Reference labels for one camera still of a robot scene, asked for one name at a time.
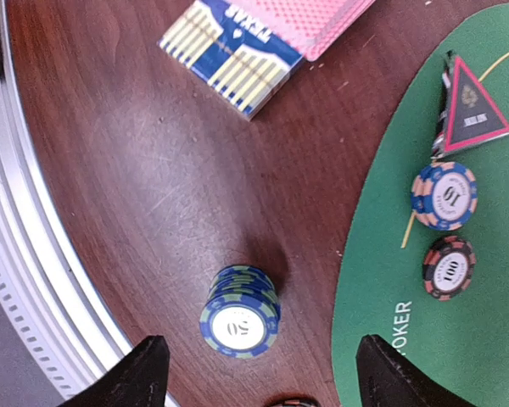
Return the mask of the blue green chip stack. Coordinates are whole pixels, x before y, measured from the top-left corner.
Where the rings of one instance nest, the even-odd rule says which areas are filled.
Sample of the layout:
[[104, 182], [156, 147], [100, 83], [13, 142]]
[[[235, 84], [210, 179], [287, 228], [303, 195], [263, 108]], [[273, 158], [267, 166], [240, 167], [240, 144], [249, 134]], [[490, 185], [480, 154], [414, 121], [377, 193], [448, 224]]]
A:
[[251, 265], [230, 265], [211, 283], [199, 329], [215, 351], [245, 360], [274, 344], [281, 316], [277, 290], [268, 275]]

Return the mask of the red black 100 chip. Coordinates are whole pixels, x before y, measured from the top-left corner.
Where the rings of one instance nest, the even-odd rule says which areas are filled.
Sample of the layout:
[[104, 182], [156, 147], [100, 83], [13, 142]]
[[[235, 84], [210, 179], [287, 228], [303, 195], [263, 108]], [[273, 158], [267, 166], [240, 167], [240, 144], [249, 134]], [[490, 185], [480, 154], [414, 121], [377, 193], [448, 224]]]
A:
[[438, 301], [449, 301], [465, 291], [473, 278], [476, 256], [472, 244], [457, 235], [433, 242], [422, 263], [426, 292]]

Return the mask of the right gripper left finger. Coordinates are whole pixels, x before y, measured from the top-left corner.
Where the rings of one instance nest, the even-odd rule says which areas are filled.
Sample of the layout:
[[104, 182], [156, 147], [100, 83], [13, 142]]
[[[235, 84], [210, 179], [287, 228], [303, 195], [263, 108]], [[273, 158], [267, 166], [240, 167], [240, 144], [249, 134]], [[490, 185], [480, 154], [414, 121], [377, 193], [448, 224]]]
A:
[[163, 406], [169, 364], [170, 350], [165, 338], [148, 336], [97, 382], [63, 405]]

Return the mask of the aluminium front rail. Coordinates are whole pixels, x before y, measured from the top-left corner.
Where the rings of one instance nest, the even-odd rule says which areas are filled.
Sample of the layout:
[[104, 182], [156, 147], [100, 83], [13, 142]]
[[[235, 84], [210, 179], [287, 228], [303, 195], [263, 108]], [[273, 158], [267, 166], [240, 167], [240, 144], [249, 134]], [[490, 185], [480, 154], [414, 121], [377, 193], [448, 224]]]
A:
[[48, 191], [0, 1], [0, 304], [65, 402], [104, 377], [131, 341], [87, 274]]

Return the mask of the blue pink chips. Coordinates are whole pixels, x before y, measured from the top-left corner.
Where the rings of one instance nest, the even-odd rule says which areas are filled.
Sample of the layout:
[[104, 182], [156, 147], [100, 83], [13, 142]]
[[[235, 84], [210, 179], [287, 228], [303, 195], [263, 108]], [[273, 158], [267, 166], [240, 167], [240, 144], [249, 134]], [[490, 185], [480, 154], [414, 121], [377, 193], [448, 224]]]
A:
[[433, 162], [411, 185], [411, 209], [430, 229], [454, 231], [472, 217], [478, 204], [473, 172], [458, 162]]

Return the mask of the red black chip stack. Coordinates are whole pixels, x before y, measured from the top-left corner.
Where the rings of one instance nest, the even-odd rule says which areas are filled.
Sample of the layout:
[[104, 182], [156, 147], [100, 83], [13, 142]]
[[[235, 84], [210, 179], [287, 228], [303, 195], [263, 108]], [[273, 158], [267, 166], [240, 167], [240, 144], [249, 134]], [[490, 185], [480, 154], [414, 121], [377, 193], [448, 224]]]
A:
[[269, 402], [266, 407], [319, 407], [317, 400], [311, 397], [285, 397]]

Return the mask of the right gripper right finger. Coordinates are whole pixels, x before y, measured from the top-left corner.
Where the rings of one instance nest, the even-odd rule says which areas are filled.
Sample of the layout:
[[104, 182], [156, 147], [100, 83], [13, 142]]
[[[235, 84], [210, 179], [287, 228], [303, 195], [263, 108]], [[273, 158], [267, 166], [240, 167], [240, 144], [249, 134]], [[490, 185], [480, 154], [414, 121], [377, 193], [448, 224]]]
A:
[[412, 364], [379, 335], [365, 335], [356, 357], [364, 406], [470, 406]]

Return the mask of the round green poker mat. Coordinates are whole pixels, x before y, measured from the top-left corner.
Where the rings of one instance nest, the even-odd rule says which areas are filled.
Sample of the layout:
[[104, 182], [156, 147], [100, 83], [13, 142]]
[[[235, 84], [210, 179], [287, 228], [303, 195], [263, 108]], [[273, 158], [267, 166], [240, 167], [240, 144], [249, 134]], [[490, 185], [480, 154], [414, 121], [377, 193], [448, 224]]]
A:
[[509, 123], [509, 3], [480, 11], [428, 58], [383, 136], [338, 281], [333, 373], [359, 406], [356, 354], [382, 337], [476, 406], [509, 406], [509, 135], [431, 166], [445, 56], [482, 78]]

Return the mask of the black red triangular button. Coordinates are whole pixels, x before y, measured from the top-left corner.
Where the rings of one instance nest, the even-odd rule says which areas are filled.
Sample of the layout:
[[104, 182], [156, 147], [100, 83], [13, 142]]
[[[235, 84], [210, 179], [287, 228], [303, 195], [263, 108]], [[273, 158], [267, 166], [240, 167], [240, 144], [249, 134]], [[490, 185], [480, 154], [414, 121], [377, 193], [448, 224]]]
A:
[[446, 53], [442, 74], [445, 102], [439, 114], [431, 158], [509, 136], [509, 123], [478, 77], [457, 53]]

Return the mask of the blue yellow card box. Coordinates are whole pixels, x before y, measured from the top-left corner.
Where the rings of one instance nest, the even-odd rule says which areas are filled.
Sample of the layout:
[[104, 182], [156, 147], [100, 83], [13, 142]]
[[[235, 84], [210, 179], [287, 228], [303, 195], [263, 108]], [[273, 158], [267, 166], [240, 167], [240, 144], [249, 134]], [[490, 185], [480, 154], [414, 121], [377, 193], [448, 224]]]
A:
[[227, 1], [194, 1], [159, 48], [252, 119], [303, 63], [260, 20]]

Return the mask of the pink backed card deck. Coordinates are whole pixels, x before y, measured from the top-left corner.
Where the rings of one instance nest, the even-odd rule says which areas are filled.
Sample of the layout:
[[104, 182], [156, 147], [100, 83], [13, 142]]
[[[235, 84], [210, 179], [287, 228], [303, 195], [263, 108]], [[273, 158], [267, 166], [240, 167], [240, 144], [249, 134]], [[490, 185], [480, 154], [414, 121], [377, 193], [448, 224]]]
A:
[[311, 62], [320, 58], [372, 4], [373, 0], [238, 2]]

